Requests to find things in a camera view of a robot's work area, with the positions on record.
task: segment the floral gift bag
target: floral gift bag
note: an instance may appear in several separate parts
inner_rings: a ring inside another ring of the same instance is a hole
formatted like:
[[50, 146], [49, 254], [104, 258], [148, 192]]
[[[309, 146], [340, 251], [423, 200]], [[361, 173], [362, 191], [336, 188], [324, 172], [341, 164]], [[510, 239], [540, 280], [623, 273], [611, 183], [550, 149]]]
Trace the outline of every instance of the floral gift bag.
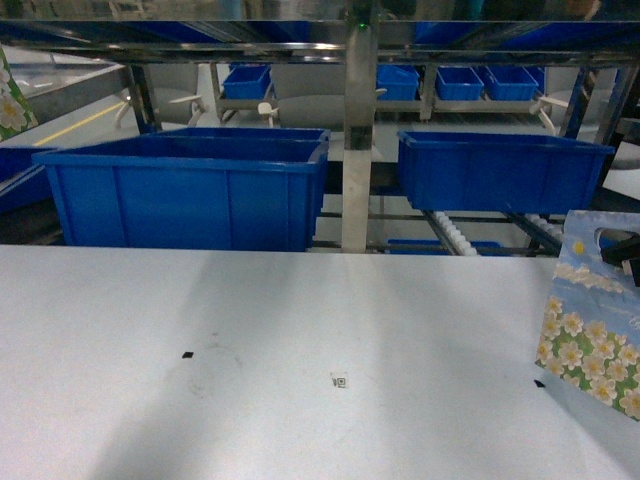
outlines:
[[37, 125], [0, 46], [0, 141]]
[[602, 261], [611, 230], [640, 233], [640, 215], [569, 212], [536, 363], [640, 420], [640, 288]]

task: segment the floor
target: floor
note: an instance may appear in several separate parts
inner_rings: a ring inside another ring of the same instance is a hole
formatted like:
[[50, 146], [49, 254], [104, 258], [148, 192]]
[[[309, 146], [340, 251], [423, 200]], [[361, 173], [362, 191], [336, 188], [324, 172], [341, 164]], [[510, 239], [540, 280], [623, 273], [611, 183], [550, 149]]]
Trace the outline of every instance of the floor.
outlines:
[[[219, 66], [222, 81], [228, 74], [225, 66]], [[208, 67], [201, 67], [199, 93], [211, 110], [204, 114], [198, 126], [218, 127], [220, 122], [215, 114], [215, 99]], [[88, 105], [55, 121], [41, 125], [31, 131], [4, 142], [4, 145], [42, 145], [51, 147], [72, 147], [88, 143], [114, 140], [135, 136], [138, 130], [133, 111], [129, 111], [122, 128], [116, 129], [115, 114], [122, 105], [117, 96], [105, 98]], [[265, 119], [257, 112], [238, 112], [227, 126], [268, 127]], [[165, 124], [165, 129], [180, 128], [181, 125]], [[428, 123], [417, 121], [406, 115], [384, 114], [376, 120], [376, 146], [385, 162], [397, 161], [397, 132], [399, 130], [443, 131], [443, 132], [481, 132], [481, 133], [521, 133], [545, 134], [540, 121], [523, 114], [434, 114]], [[633, 185], [626, 185], [626, 191]], [[339, 195], [326, 195], [325, 212], [341, 212], [342, 198]], [[371, 197], [370, 213], [417, 214], [404, 197]], [[469, 240], [495, 241], [508, 247], [523, 247], [528, 237], [518, 228], [508, 224], [459, 223], [458, 228]], [[316, 240], [339, 242], [341, 238], [341, 220], [339, 218], [319, 218]], [[385, 243], [388, 239], [435, 239], [433, 231], [426, 222], [398, 220], [370, 220], [369, 243]]]

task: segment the metal shelf rack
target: metal shelf rack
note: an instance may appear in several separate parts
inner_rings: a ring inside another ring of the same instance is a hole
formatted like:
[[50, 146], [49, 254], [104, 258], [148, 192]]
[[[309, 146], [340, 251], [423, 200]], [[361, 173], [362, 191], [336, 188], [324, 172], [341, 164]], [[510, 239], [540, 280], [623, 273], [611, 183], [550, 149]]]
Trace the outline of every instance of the metal shelf rack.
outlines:
[[[462, 107], [434, 102], [427, 81], [420, 101], [385, 107], [374, 94], [378, 63], [426, 65], [432, 70], [437, 65], [580, 66], [561, 128], [568, 137], [577, 135], [598, 68], [620, 67], [596, 141], [614, 145], [622, 141], [618, 122], [634, 118], [640, 97], [640, 4], [555, 0], [533, 9], [504, 5], [487, 1], [477, 11], [465, 0], [74, 0], [63, 5], [21, 0], [0, 7], [0, 42], [127, 65], [124, 78], [141, 132], [159, 128], [145, 72], [148, 63], [345, 63], [341, 247], [362, 252], [376, 109], [409, 109], [428, 118], [433, 107]], [[270, 37], [262, 28], [264, 22], [287, 31], [302, 27], [303, 34]], [[463, 35], [447, 42], [418, 44], [419, 22], [445, 29], [470, 23]], [[120, 72], [117, 81], [122, 81]]]

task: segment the white tabletop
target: white tabletop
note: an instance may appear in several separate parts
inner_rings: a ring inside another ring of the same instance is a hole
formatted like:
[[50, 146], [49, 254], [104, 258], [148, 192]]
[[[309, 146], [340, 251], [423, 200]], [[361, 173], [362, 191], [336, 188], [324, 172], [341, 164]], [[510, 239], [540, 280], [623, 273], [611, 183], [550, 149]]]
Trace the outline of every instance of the white tabletop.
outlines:
[[553, 265], [0, 247], [0, 479], [640, 478], [533, 364]]

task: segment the blue storage crate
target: blue storage crate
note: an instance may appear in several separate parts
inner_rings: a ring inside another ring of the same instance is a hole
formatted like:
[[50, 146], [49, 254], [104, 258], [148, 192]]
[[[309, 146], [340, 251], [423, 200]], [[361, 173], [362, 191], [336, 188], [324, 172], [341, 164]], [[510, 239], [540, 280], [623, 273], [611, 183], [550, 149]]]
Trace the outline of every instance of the blue storage crate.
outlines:
[[33, 165], [31, 155], [47, 148], [0, 148], [0, 213], [51, 198], [43, 166]]
[[406, 65], [380, 65], [376, 88], [387, 91], [378, 100], [413, 100], [418, 90], [418, 72]]
[[547, 69], [545, 67], [525, 67], [525, 69], [538, 84], [540, 93], [544, 94], [547, 84]]
[[479, 67], [478, 75], [492, 100], [527, 101], [538, 89], [538, 83], [523, 67]]
[[[242, 128], [242, 127], [224, 127], [224, 128], [204, 128], [189, 127], [177, 130], [167, 130], [151, 135], [170, 136], [170, 137], [210, 137], [210, 138], [248, 138], [252, 140], [292, 140], [292, 141], [312, 141], [312, 142], [329, 142], [331, 138], [330, 130], [320, 128]], [[316, 189], [315, 208], [316, 216], [320, 215], [324, 203], [324, 185], [327, 180], [328, 156], [325, 154], [321, 162], [321, 171], [318, 184], [320, 188]]]
[[237, 66], [222, 85], [226, 98], [260, 100], [270, 82], [269, 66]]
[[68, 245], [304, 251], [328, 142], [145, 135], [34, 155]]
[[589, 206], [612, 147], [544, 135], [398, 132], [413, 208], [566, 214]]
[[[409, 239], [409, 238], [390, 238], [387, 243], [389, 245], [425, 245], [429, 247], [437, 247], [442, 245], [440, 240], [423, 240], [423, 239]], [[502, 244], [498, 242], [484, 242], [474, 241], [469, 242], [473, 248], [502, 248]], [[411, 249], [393, 249], [389, 250], [391, 255], [436, 255], [445, 256], [449, 255], [446, 250], [411, 250]], [[506, 253], [483, 253], [483, 257], [508, 257]]]
[[469, 67], [439, 67], [436, 91], [441, 100], [478, 100], [484, 83]]

